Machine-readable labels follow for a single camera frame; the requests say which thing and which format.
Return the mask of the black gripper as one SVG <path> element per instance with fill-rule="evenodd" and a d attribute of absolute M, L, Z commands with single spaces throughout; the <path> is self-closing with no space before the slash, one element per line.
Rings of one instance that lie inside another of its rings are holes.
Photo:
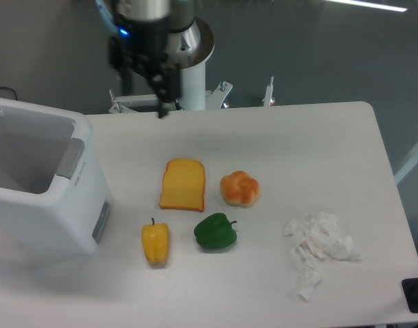
<path fill-rule="evenodd" d="M 116 16 L 114 23 L 117 33 L 109 37 L 108 60 L 120 78 L 122 94 L 130 96 L 133 92 L 131 70 L 149 77 L 149 86 L 158 99 L 158 118 L 165 117 L 171 104 L 182 97 L 180 65 L 164 62 L 169 17 L 140 21 Z"/>

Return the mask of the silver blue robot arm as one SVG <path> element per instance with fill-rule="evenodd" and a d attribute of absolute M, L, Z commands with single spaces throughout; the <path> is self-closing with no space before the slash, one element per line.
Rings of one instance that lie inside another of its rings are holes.
<path fill-rule="evenodd" d="M 206 62 L 214 50 L 210 26 L 194 1 L 97 1 L 111 30 L 108 61 L 121 93 L 134 93 L 133 77 L 152 90 L 159 117 L 206 108 Z"/>

